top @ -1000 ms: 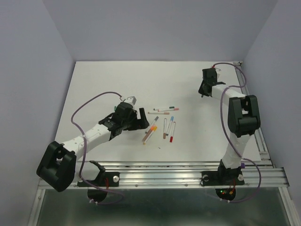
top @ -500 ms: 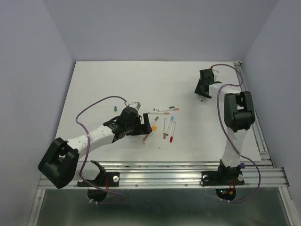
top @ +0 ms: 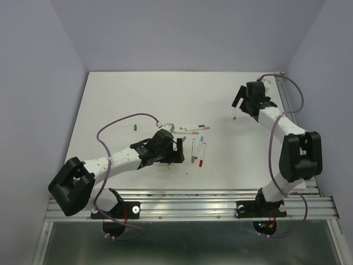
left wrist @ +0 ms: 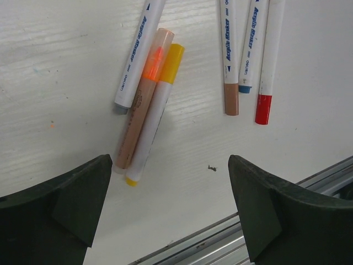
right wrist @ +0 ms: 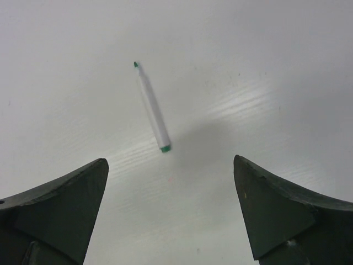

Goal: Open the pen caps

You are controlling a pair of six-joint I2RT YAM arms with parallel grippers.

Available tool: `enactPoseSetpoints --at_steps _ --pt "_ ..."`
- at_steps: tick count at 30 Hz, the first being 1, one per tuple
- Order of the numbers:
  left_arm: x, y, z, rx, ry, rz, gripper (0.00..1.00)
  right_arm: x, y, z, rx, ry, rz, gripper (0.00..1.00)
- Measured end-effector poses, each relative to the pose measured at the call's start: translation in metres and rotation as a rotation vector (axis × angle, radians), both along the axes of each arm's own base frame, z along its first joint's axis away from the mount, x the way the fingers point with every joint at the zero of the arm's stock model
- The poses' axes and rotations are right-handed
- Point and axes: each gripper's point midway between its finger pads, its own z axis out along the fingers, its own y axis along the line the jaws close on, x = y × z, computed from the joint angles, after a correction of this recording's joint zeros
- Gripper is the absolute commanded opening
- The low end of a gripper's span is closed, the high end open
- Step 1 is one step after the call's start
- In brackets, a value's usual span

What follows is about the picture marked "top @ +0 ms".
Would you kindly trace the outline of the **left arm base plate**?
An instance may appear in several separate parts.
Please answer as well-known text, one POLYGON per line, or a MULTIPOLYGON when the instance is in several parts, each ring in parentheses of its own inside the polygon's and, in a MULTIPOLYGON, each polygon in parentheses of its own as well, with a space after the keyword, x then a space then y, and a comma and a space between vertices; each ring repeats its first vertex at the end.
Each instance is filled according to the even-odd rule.
POLYGON ((117 190, 112 188, 103 190, 97 200, 97 206, 104 214, 96 208, 92 208, 90 218, 103 220, 103 233, 113 240, 126 239, 123 238, 123 233, 127 231, 127 228, 132 229, 132 225, 127 222, 140 218, 141 203, 139 201, 125 201, 117 190))

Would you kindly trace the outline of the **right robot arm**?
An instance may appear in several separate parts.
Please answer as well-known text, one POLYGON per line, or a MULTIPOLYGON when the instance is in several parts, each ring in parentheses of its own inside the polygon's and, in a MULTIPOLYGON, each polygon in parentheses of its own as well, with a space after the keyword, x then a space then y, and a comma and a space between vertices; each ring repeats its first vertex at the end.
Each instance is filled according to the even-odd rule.
POLYGON ((255 212, 267 215, 274 204, 294 190, 305 180, 321 174, 322 141, 318 132, 309 132, 300 128, 281 112, 278 106, 266 94, 263 82, 248 82, 241 86, 232 103, 236 108, 250 115, 255 121, 270 130, 269 172, 271 181, 262 187, 254 201, 255 212), (273 139, 282 144, 279 158, 279 173, 273 174, 271 153, 273 139))

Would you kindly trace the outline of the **light blue cap marker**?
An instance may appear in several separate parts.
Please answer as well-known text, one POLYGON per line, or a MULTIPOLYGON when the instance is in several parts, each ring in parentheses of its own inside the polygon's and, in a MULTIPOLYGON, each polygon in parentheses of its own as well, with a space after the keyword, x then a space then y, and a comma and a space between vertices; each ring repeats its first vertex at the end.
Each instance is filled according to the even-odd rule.
POLYGON ((198 143, 198 146, 197 146, 197 149, 196 149, 196 152, 195 152, 195 159, 197 159, 198 156, 199 156, 200 150, 202 148, 203 141, 204 141, 204 137, 201 136, 200 140, 199 140, 199 143, 198 143))

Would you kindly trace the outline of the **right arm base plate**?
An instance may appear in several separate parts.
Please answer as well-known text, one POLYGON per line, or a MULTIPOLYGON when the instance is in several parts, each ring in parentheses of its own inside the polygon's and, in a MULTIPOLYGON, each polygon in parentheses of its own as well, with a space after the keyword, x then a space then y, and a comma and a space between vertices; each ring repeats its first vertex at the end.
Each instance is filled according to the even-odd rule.
POLYGON ((284 201, 257 203, 254 200, 236 201, 235 217, 237 219, 253 219, 256 232, 273 236, 277 229, 277 219, 287 216, 284 201))

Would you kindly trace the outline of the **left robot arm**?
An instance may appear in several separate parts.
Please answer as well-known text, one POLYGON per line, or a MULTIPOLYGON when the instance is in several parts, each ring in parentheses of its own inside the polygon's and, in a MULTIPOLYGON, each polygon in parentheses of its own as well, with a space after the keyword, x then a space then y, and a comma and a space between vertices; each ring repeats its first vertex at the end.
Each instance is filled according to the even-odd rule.
POLYGON ((158 130, 152 138, 131 144, 117 153, 94 160, 66 161, 48 186, 48 190, 65 216, 73 216, 94 206, 99 193, 94 186, 118 174, 159 163, 184 162, 183 140, 169 131, 158 130))

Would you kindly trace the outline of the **red cap marker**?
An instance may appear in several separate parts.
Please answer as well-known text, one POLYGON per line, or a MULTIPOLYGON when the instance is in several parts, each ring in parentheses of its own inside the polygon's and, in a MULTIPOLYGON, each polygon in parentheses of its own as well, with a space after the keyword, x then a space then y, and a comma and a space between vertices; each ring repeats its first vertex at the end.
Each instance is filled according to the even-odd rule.
POLYGON ((206 150, 206 143, 204 142, 202 144, 202 149, 201 149, 201 153, 200 153, 200 157, 199 157, 199 167, 202 167, 203 162, 204 162, 204 157, 205 157, 205 150, 206 150))

